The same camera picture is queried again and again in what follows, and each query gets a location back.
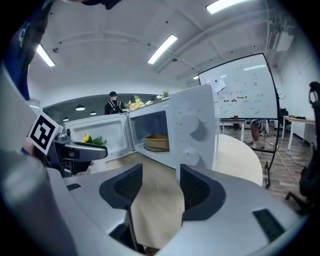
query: open microwave door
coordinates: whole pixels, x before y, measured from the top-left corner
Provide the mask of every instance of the open microwave door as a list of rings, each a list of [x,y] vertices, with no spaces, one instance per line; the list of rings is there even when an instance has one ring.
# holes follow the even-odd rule
[[[71,139],[76,142],[81,142],[89,133],[92,139],[101,136],[102,139],[107,140],[106,162],[128,155],[134,150],[127,114],[79,119],[66,122],[65,127],[70,129]]]

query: desk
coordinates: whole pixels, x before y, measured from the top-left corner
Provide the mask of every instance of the desk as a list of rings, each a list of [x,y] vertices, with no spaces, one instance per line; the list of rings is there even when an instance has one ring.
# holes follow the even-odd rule
[[[221,119],[219,125],[222,126],[222,134],[225,134],[225,124],[240,124],[241,125],[241,141],[244,141],[245,136],[245,119]]]
[[[142,187],[132,206],[132,221],[139,244],[162,248],[181,228],[184,195],[174,169],[139,152],[109,161],[107,170],[143,164]],[[262,186],[263,173],[255,152],[233,137],[220,134],[216,172]]]
[[[315,121],[314,120],[306,120],[306,119],[297,119],[297,118],[294,118],[294,117],[289,117],[287,115],[284,115],[283,116],[283,124],[286,123],[286,119],[291,121],[290,139],[289,139],[289,144],[288,144],[288,150],[290,150],[291,142],[292,142],[292,136],[294,134],[294,123],[298,122],[298,123],[305,123],[305,124],[315,124]],[[285,136],[285,128],[286,128],[286,126],[282,125],[282,137],[281,137],[282,140],[284,139],[284,136]],[[305,142],[305,139],[306,139],[306,128],[304,128],[304,135],[303,135],[302,142]]]

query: white microwave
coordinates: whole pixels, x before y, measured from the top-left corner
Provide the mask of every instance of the white microwave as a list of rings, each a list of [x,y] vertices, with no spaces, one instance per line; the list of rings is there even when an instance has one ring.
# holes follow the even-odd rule
[[[219,122],[215,119],[214,98],[209,84],[195,86],[170,95],[169,99],[147,105],[130,113],[89,117],[65,123],[73,141],[86,134],[107,140],[105,161],[139,152],[176,169],[187,164],[214,170],[218,153]],[[144,148],[145,138],[168,134],[169,151]]]

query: whiteboard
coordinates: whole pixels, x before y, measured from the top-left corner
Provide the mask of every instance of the whiteboard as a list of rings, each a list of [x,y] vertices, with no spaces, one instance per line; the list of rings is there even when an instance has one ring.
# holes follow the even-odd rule
[[[263,53],[211,68],[199,80],[211,85],[219,118],[278,119],[275,85]]]

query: microwave control knob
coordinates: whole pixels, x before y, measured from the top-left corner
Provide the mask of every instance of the microwave control knob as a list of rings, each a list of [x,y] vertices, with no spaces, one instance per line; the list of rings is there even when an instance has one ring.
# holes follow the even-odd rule
[[[200,120],[194,113],[186,113],[180,118],[181,128],[189,134],[195,132],[200,124]]]
[[[196,166],[200,160],[199,153],[193,149],[188,148],[181,154],[181,164]]]

